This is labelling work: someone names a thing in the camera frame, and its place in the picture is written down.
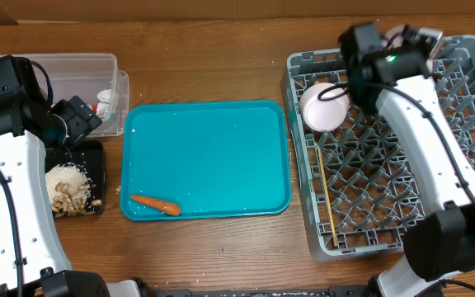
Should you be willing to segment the pink bowl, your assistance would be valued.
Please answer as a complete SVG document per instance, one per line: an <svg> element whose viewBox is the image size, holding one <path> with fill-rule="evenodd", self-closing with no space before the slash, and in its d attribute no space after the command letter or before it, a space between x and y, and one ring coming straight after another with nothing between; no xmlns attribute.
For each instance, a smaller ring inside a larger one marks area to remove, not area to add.
<svg viewBox="0 0 475 297"><path fill-rule="evenodd" d="M309 87L299 99L299 113L304 124L313 131L329 132L345 120L350 99L342 88L320 82Z"/></svg>

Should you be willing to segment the white round plate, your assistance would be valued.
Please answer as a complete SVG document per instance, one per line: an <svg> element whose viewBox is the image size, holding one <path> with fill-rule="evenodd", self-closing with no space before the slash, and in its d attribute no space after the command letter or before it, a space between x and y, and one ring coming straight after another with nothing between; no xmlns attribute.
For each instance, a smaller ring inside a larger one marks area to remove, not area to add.
<svg viewBox="0 0 475 297"><path fill-rule="evenodd" d="M383 36L383 46L390 49L401 46L403 42L402 32L405 26L405 24L402 24L387 31Z"/></svg>

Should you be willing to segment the pile of white rice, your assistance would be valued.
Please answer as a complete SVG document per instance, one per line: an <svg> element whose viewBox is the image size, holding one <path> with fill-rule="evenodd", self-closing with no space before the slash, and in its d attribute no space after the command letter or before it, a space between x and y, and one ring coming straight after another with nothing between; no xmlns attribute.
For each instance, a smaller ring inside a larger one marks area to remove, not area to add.
<svg viewBox="0 0 475 297"><path fill-rule="evenodd" d="M45 180L51 204L64 195L82 203L91 196L90 180L76 165L53 167L45 174Z"/></svg>

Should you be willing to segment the pile of peanuts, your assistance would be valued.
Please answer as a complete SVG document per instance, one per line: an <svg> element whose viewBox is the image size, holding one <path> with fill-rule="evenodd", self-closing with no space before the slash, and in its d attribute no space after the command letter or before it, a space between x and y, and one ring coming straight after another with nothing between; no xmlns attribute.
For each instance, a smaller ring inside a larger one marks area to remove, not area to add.
<svg viewBox="0 0 475 297"><path fill-rule="evenodd" d="M97 214L102 207L102 200L88 196L90 193L89 186L80 186L75 196L72 196L69 184L57 184L51 203L53 215L58 218Z"/></svg>

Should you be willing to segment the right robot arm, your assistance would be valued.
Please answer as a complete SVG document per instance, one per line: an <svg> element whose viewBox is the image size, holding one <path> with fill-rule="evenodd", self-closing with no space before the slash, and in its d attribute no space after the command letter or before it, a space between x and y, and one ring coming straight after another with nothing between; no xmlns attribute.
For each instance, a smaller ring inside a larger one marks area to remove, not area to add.
<svg viewBox="0 0 475 297"><path fill-rule="evenodd" d="M456 275L475 270L475 171L438 102L429 63L439 31L405 26L390 36L374 23L339 37L352 101L382 116L416 180L424 219L403 236L403 256L368 285L375 296L438 295Z"/></svg>

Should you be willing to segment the orange carrot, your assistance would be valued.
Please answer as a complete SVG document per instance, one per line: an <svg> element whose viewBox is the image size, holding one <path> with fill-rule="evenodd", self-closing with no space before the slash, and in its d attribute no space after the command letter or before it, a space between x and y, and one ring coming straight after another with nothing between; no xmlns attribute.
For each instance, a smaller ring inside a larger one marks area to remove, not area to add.
<svg viewBox="0 0 475 297"><path fill-rule="evenodd" d="M148 206L155 210L160 210L166 215L179 216L181 214L181 207L173 202L166 200L159 200L149 196L131 195L130 198L142 205Z"/></svg>

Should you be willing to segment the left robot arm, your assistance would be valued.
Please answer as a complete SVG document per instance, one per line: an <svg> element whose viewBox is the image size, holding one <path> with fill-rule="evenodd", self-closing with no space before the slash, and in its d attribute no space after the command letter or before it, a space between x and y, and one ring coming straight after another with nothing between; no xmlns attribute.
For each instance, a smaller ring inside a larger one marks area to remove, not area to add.
<svg viewBox="0 0 475 297"><path fill-rule="evenodd" d="M77 96L53 102L23 57L0 57L0 296L107 296L75 271L59 240L45 180L46 150L71 148L101 119Z"/></svg>

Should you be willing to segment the wooden chopstick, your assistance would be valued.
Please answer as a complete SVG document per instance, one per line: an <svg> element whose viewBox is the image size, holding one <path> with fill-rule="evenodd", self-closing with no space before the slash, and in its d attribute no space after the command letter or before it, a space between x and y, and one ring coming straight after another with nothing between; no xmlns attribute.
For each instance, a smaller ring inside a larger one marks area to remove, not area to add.
<svg viewBox="0 0 475 297"><path fill-rule="evenodd" d="M331 206L331 202L329 198L327 179L326 179L325 168L324 168L324 163L323 163L323 158L322 158L322 150L320 146L317 147L317 158L318 158L318 165L319 165L320 173L321 173L323 193L324 193L325 201L326 201L327 217L328 217L328 221L329 221L330 229L332 233L333 247L338 248L338 239L336 235L334 219L332 216L333 215L332 206Z"/></svg>

